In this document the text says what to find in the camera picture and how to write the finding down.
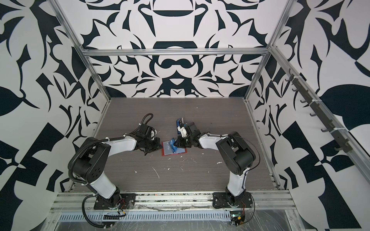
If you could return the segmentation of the red card holder wallet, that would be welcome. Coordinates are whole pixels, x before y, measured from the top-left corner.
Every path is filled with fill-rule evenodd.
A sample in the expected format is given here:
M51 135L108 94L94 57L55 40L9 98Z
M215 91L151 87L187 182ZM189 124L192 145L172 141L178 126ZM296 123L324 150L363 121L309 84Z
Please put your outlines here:
M187 149L174 146L173 140L162 142L162 156L172 156L186 153Z

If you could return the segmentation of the blue card stand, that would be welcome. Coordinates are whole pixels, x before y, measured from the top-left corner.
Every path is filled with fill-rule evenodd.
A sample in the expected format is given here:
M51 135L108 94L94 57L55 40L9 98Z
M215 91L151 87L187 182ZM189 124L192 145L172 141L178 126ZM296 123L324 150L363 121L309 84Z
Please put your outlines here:
M177 130L179 131L183 127L184 127L184 119L183 118L177 119L177 121L176 121Z

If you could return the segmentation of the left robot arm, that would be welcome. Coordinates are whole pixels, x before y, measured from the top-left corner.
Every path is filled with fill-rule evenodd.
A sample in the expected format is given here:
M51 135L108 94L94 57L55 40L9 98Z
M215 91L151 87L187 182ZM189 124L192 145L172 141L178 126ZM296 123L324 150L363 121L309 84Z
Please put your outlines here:
M157 131L146 124L138 130L121 137L104 139L88 138L68 164L68 176L76 183L86 185L105 199L118 194L117 187L108 179L104 169L109 157L129 151L140 150L145 155L162 149Z

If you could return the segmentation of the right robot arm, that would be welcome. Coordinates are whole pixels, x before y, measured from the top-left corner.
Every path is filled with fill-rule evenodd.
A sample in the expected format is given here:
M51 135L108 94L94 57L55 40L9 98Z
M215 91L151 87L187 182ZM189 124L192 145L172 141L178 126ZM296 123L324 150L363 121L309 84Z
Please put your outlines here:
M223 162L230 171L225 193L233 203L240 201L245 194L246 177L256 160L255 151L257 148L251 148L252 143L241 137L236 131L224 135L210 134L200 132L194 123L184 124L179 122L177 133L175 147L196 147L219 151Z

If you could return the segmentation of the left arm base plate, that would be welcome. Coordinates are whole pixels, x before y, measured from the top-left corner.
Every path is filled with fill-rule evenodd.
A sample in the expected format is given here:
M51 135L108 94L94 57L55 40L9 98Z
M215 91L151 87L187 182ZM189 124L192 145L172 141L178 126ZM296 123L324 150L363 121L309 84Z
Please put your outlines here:
M109 199L105 199L104 197L97 195L93 208L95 210L105 210L114 209L118 206L118 209L130 209L135 205L135 199L135 193L116 193Z

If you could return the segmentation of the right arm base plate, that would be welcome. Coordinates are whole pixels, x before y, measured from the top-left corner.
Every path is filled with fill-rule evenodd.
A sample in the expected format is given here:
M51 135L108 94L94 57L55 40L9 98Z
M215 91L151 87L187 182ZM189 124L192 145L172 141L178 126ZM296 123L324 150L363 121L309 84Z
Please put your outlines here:
M239 196L234 196L230 192L213 193L213 207L221 208L251 208L254 205L252 196L249 192L244 191Z

